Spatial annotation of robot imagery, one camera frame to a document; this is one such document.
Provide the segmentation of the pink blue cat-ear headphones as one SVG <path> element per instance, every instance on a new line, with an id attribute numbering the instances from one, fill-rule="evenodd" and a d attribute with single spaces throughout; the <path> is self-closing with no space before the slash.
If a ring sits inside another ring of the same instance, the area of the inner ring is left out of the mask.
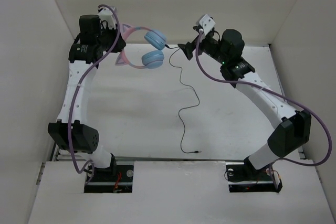
<path id="1" fill-rule="evenodd" d="M 139 62 L 135 63 L 132 58 L 128 57 L 128 52 L 130 48 L 135 49 L 135 46 L 140 46 L 140 44 L 126 46 L 117 56 L 114 63 L 116 66 L 129 66 L 135 69 L 156 69 L 163 65 L 165 59 L 163 49 L 166 46 L 166 36 L 162 32 L 145 26 L 121 24 L 121 36 L 125 42 L 128 42 L 131 35 L 140 31 L 145 31 L 144 40 L 147 51 L 140 50 Z"/>

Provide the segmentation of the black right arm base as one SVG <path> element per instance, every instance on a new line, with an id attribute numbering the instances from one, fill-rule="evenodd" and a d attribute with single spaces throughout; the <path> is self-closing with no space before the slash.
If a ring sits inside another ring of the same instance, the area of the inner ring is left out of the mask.
<path id="1" fill-rule="evenodd" d="M 230 193 L 279 193 L 283 187 L 281 176 L 272 166 L 250 173 L 243 162 L 228 162 L 224 178 Z"/>

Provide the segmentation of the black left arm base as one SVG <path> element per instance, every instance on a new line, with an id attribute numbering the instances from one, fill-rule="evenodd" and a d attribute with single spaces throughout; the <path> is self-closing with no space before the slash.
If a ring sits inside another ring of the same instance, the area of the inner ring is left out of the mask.
<path id="1" fill-rule="evenodd" d="M 125 194 L 132 193 L 134 162 L 116 161 L 113 171 L 95 169 L 93 179 L 84 185 L 87 194 Z"/>

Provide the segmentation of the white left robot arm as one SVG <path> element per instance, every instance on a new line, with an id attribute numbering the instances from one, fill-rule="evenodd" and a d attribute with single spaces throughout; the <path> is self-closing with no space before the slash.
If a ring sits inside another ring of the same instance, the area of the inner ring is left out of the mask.
<path id="1" fill-rule="evenodd" d="M 91 85 L 100 62 L 111 52 L 120 52 L 126 43 L 121 37 L 118 19 L 113 14 L 82 15 L 80 32 L 69 50 L 69 76 L 66 94 L 55 122 L 48 124 L 48 133 L 60 149 L 68 151 L 75 171 L 79 174 L 87 167 L 105 180 L 117 176 L 118 168 L 111 163 L 112 155 L 103 155 L 95 161 L 99 133 L 87 124 L 87 107 Z"/>

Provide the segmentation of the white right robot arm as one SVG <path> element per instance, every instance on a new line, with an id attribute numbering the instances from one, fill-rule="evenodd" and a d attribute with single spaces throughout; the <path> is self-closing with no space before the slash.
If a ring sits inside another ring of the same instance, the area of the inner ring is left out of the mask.
<path id="1" fill-rule="evenodd" d="M 263 169 L 306 144 L 310 136 L 311 114 L 298 111 L 283 101 L 260 78 L 255 68 L 243 57 L 245 42 L 240 32 L 227 29 L 222 37 L 214 39 L 212 29 L 199 41 L 179 44 L 188 60 L 193 53 L 205 53 L 221 64 L 222 82 L 229 82 L 244 94 L 265 115 L 274 131 L 259 150 L 244 159 L 243 172 L 250 179 L 259 176 Z"/>

